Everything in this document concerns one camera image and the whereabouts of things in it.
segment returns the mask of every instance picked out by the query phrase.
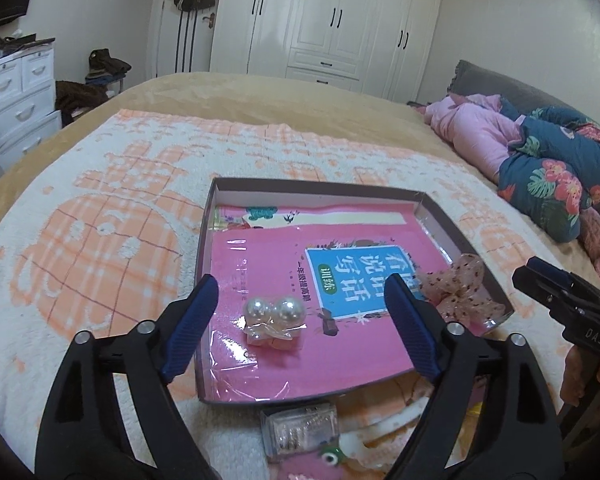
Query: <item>drawer handle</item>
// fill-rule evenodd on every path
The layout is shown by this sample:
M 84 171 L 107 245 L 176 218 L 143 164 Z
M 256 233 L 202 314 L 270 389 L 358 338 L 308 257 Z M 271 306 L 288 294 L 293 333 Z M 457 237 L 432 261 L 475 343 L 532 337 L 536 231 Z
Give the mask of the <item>drawer handle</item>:
M 38 137 L 36 139 L 36 142 L 34 142 L 32 145 L 27 146 L 26 148 L 23 148 L 22 149 L 22 153 L 24 153 L 25 155 L 27 155 L 27 153 L 29 153 L 29 150 L 35 148 L 36 146 L 39 146 L 40 142 L 42 142 L 42 137 Z
M 11 79 L 7 79 L 0 83 L 0 92 L 4 92 L 11 84 Z
M 36 107 L 36 105 L 31 105 L 29 108 L 27 108 L 26 110 L 23 110 L 21 112 L 18 112 L 16 114 L 16 118 L 19 121 L 26 121 L 27 119 L 29 119 L 31 117 L 31 115 L 33 114 L 33 110 Z

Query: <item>pearl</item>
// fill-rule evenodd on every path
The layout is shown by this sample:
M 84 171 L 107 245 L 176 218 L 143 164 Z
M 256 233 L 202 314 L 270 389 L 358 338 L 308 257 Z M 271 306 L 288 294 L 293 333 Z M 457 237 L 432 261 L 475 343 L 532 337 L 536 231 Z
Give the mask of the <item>pearl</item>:
M 249 298 L 242 309 L 248 326 L 270 322 L 272 311 L 273 305 L 262 298 Z
M 283 298 L 274 304 L 272 318 L 273 323 L 282 328 L 294 328 L 304 323 L 306 309 L 296 298 Z

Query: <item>wardrobe drawer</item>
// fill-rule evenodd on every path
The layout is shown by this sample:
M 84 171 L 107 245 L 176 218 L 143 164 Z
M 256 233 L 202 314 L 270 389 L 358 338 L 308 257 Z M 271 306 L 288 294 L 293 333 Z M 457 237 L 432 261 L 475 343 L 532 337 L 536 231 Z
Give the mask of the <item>wardrobe drawer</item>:
M 0 145 L 0 166 L 7 171 L 40 143 L 62 129 L 60 111 L 18 128 Z
M 0 103 L 22 93 L 22 60 L 14 59 L 0 65 Z
M 302 70 L 301 68 L 293 67 L 286 69 L 286 78 L 319 83 L 325 86 L 335 86 L 336 88 L 342 88 L 343 90 L 351 90 L 353 83 L 356 82 L 353 79 L 347 79 L 346 77 L 312 72 L 311 70 Z
M 22 58 L 22 90 L 24 92 L 53 78 L 53 49 L 35 52 Z
M 56 86 L 47 81 L 14 100 L 0 104 L 0 143 L 11 132 L 54 111 Z
M 334 59 L 331 56 L 321 56 L 314 52 L 305 50 L 291 49 L 289 56 L 289 66 L 296 68 L 307 68 L 309 70 L 318 70 L 329 74 L 343 75 L 357 79 L 358 65 L 351 61 Z

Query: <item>wardrobe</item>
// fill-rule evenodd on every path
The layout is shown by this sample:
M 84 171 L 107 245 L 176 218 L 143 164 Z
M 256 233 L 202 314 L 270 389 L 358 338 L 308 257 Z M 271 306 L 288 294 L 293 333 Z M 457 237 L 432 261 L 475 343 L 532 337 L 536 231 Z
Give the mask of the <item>wardrobe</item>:
M 416 100 L 440 0 L 220 0 L 211 71 Z

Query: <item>metal bolt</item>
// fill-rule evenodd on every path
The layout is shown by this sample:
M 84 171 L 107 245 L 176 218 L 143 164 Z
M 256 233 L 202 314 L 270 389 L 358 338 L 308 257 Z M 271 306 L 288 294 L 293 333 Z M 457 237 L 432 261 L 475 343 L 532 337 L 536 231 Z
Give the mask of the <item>metal bolt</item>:
M 141 334 L 150 334 L 154 331 L 155 323 L 153 321 L 143 321 L 138 325 L 138 332 Z
M 78 343 L 78 345 L 84 345 L 89 339 L 91 339 L 91 333 L 83 330 L 75 335 L 74 341 Z
M 460 323 L 449 323 L 446 329 L 453 335 L 462 335 L 464 333 L 464 326 Z
M 515 346 L 524 346 L 526 345 L 526 339 L 522 334 L 511 334 L 511 342 Z

